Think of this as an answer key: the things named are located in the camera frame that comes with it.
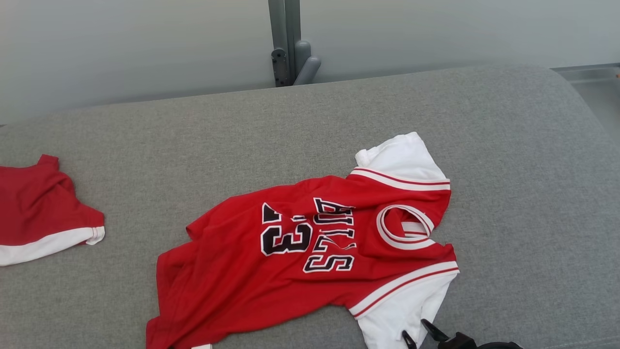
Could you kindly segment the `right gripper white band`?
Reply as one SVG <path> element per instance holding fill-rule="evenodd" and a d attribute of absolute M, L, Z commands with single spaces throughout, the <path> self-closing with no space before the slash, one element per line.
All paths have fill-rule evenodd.
<path fill-rule="evenodd" d="M 444 343 L 450 340 L 450 337 L 443 333 L 438 327 L 433 325 L 429 320 L 422 319 L 421 324 L 425 327 L 428 335 L 431 338 L 438 342 Z M 417 344 L 410 336 L 407 331 L 402 331 L 402 339 L 408 349 L 417 349 Z M 478 346 L 478 349 L 523 349 L 521 346 L 514 342 L 490 342 L 484 343 L 481 346 Z"/>

